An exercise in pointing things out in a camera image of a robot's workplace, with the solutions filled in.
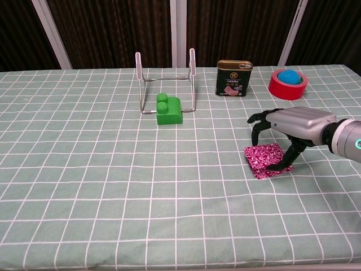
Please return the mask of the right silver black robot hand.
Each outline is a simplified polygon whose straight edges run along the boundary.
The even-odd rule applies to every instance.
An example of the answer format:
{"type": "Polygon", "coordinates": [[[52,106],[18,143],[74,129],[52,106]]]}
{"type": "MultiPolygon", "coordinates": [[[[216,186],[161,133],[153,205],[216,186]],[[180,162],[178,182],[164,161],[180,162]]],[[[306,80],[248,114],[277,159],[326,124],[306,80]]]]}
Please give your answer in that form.
{"type": "Polygon", "coordinates": [[[258,145],[261,131],[275,129],[287,136],[291,145],[277,164],[268,170],[281,171],[293,164],[307,147],[329,145],[337,126],[336,115],[309,107],[276,108],[249,117],[247,123],[258,121],[252,128],[252,145],[258,145]]]}

